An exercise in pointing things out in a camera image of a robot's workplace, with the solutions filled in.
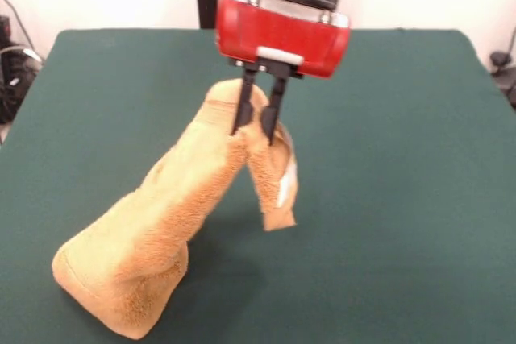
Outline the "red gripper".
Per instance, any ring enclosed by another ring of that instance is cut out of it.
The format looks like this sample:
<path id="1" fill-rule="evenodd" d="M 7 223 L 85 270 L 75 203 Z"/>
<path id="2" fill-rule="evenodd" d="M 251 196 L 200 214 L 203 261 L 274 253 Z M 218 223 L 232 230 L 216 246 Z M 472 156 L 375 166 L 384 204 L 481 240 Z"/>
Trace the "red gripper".
<path id="1" fill-rule="evenodd" d="M 260 123 L 269 145 L 273 143 L 290 65 L 302 75 L 329 78 L 350 40 L 346 15 L 286 0 L 218 0 L 215 30 L 216 44 L 224 56 L 250 63 L 258 59 L 285 63 L 268 67 L 274 83 Z M 251 94 L 259 70 L 258 64 L 243 65 L 231 135 L 253 118 Z"/>

